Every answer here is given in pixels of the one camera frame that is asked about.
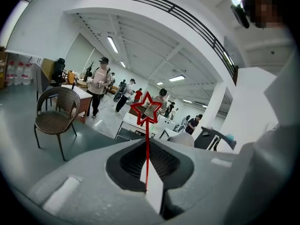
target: railing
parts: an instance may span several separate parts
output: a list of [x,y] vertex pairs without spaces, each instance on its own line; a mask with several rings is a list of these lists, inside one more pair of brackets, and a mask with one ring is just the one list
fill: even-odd
[[228,53],[225,51],[224,47],[218,41],[218,39],[212,34],[212,32],[196,17],[194,17],[188,11],[184,10],[183,8],[177,6],[176,4],[168,0],[134,0],[134,1],[142,2],[154,6],[182,20],[185,24],[187,24],[195,32],[197,32],[202,38],[204,38],[204,40],[212,47],[212,49],[217,53],[219,58],[223,61],[230,76],[233,78],[234,67],[233,65],[230,64],[230,62],[225,56],[225,53],[226,54]]

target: red star marker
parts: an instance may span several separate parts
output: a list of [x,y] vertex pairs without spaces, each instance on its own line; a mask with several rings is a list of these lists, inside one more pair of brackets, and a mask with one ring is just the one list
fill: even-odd
[[[145,102],[146,102],[146,99],[148,99],[149,102],[150,102],[149,106],[157,105],[157,108],[155,108],[154,111],[153,111],[153,118],[146,117],[143,120],[141,120],[142,112],[137,107],[144,105]],[[150,146],[150,142],[149,142],[149,122],[152,122],[152,123],[157,123],[158,122],[157,111],[161,108],[162,103],[153,102],[149,92],[146,92],[142,102],[134,103],[134,104],[131,104],[130,106],[137,113],[137,121],[136,121],[137,125],[141,125],[144,122],[146,122],[146,162],[147,162],[147,164],[146,164],[146,190],[147,190],[148,171],[149,171],[149,146]]]

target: pillar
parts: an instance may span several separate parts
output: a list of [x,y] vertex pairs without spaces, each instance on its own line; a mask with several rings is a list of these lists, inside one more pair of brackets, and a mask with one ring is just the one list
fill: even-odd
[[214,92],[212,93],[210,102],[203,114],[203,117],[199,121],[197,128],[192,134],[194,140],[196,140],[196,138],[202,132],[201,127],[209,127],[213,124],[214,119],[223,101],[225,91],[226,91],[226,84],[224,82],[218,82],[215,86]]

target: plastic container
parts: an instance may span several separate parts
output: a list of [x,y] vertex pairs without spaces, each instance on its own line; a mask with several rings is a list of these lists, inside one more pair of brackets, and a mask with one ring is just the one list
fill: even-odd
[[8,81],[7,85],[13,85],[15,78],[15,61],[10,61],[8,63],[7,71],[6,71],[6,80]]
[[18,63],[18,68],[15,71],[15,80],[14,80],[15,85],[22,84],[23,66],[24,66],[24,63],[22,63],[22,62]]
[[28,85],[31,82],[31,63],[26,63],[26,67],[23,70],[22,82],[24,85]]

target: chair leg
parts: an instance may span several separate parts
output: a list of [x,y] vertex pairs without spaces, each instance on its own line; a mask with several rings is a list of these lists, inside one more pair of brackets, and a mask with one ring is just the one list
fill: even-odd
[[58,139],[58,143],[60,145],[60,153],[61,153],[62,159],[65,161],[65,156],[64,156],[64,153],[62,151],[62,146],[61,146],[61,141],[60,141],[60,134],[57,134],[57,139]]
[[36,125],[34,125],[34,135],[36,136],[36,140],[37,140],[37,147],[38,147],[38,148],[41,148],[41,147],[39,146],[39,142],[38,142],[37,126],[36,126]]
[[76,131],[75,131],[75,128],[74,128],[74,126],[73,126],[73,123],[71,123],[71,126],[72,126],[72,129],[73,129],[74,133],[75,133],[75,136],[77,136],[77,133],[76,133]]

